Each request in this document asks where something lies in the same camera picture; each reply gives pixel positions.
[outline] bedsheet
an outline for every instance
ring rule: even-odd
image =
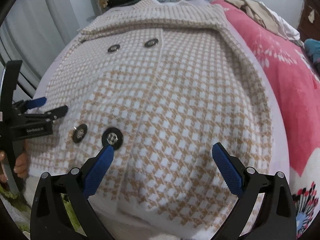
[[[300,237],[320,209],[319,77],[301,48],[265,30],[231,4],[211,3],[223,6],[228,21],[260,62],[278,101],[288,139],[290,190]]]
[[[129,7],[127,7],[127,8],[114,8],[113,10],[110,10],[107,13],[115,13],[115,11],[118,11],[118,10],[129,10],[129,9],[130,9]],[[45,74],[45,76],[42,78],[41,83],[40,83],[40,85],[38,87],[38,90],[36,91],[35,98],[44,95],[47,83],[49,82],[53,72],[58,67],[61,58],[63,57],[63,55],[65,54],[65,52],[67,50],[68,50],[68,48],[66,48],[64,51],[62,51],[62,53],[57,57],[55,62],[52,64],[52,66],[48,69],[48,71]],[[252,60],[253,61],[256,60],[253,54],[252,54]],[[267,84],[268,96],[270,97],[270,101],[271,101],[272,118],[274,118],[276,120],[275,121],[276,127],[274,127],[274,141],[273,141],[273,144],[274,144],[275,147],[273,147],[273,148],[281,149],[280,150],[280,154],[276,154],[276,153],[272,154],[272,160],[271,160],[271,163],[270,163],[270,167],[271,167],[270,174],[275,174],[276,171],[281,170],[286,174],[287,179],[289,179],[289,167],[288,167],[289,166],[288,165],[289,160],[288,160],[287,141],[286,141],[286,136],[285,136],[285,132],[284,132],[284,126],[283,126],[283,121],[282,121],[282,118],[281,118],[280,110],[279,110],[278,104],[276,102],[276,98],[275,98],[275,96],[274,96],[274,94],[272,92],[272,89],[271,89],[271,87],[270,87],[270,85],[269,85],[269,83],[268,83],[268,81],[267,81],[267,79],[265,77],[265,74],[263,73],[263,71],[261,69],[260,64],[258,62],[255,62],[255,66],[257,68],[260,68],[262,79]],[[115,222],[112,222],[111,220],[108,220],[107,218],[100,217],[100,219],[103,220],[105,225],[111,225],[111,224],[115,223]],[[116,236],[118,234],[118,231],[123,231],[124,228],[126,228],[126,227],[129,227],[129,226],[121,224],[121,226],[119,228],[115,228],[116,231],[111,230],[111,233]],[[134,231],[134,229],[131,226],[130,227],[130,232],[132,232],[132,231]],[[141,238],[141,237],[139,237],[139,234],[140,233],[132,234],[132,238],[133,239]]]

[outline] snap button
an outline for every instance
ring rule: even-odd
[[[119,149],[123,143],[123,134],[116,127],[110,127],[102,135],[102,145],[111,145],[114,150]]]
[[[152,39],[150,41],[147,41],[144,46],[146,48],[150,48],[150,47],[153,47],[154,45],[157,45],[159,43],[159,40],[158,39]]]
[[[117,51],[118,49],[120,49],[120,45],[119,45],[119,44],[115,44],[115,45],[112,45],[112,46],[108,49],[108,52],[115,52],[115,51]]]
[[[85,135],[87,134],[88,127],[84,123],[79,125],[72,135],[72,140],[74,143],[80,143]]]

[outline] metal snap fastener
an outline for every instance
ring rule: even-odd
[[[87,134],[88,127],[85,124],[79,125],[72,135],[72,140],[74,143],[80,143],[85,135]]]
[[[117,141],[118,141],[118,136],[114,132],[111,132],[108,134],[108,136],[107,136],[108,144],[115,145],[117,143]]]
[[[115,45],[112,45],[112,46],[108,49],[108,52],[115,52],[115,51],[117,51],[118,49],[120,49],[120,45],[119,45],[119,44],[115,44]]]
[[[158,43],[159,43],[159,40],[158,40],[158,39],[152,39],[152,40],[150,40],[150,41],[147,41],[147,42],[144,44],[144,46],[145,46],[146,48],[150,48],[150,47],[153,47],[153,46],[157,45]]]
[[[110,127],[102,135],[102,145],[111,145],[114,150],[119,149],[123,143],[123,134],[116,127]]]

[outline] clamp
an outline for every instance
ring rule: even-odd
[[[29,109],[43,106],[45,97],[12,103],[21,64],[21,60],[7,62],[0,84],[0,150],[6,153],[1,168],[14,195],[23,189],[23,180],[13,169],[23,151],[24,140],[52,134],[53,121],[68,112],[67,106],[61,106],[44,114],[26,114]]]
[[[295,240],[296,219],[292,196],[285,175],[274,176],[245,168],[220,143],[212,147],[212,157],[229,190],[238,196],[232,212],[212,240]],[[34,197],[31,240],[114,240],[99,221],[88,197],[94,195],[114,158],[114,148],[106,144],[94,158],[68,174],[41,175]],[[259,215],[251,232],[240,236],[253,210],[258,194],[264,193]],[[61,194],[67,194],[86,236],[74,231]]]

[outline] blue gripper pad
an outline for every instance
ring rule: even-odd
[[[33,109],[36,107],[44,106],[46,102],[47,102],[47,98],[45,98],[45,97],[37,98],[37,99],[30,100],[27,103],[26,107],[27,107],[27,109]]]
[[[112,146],[108,146],[103,153],[99,156],[93,167],[88,172],[84,179],[84,190],[83,194],[86,199],[89,196],[94,195],[98,187],[107,173],[114,157],[114,150]]]
[[[216,163],[230,192],[240,198],[243,194],[242,177],[218,144],[215,144],[212,147],[212,158]]]

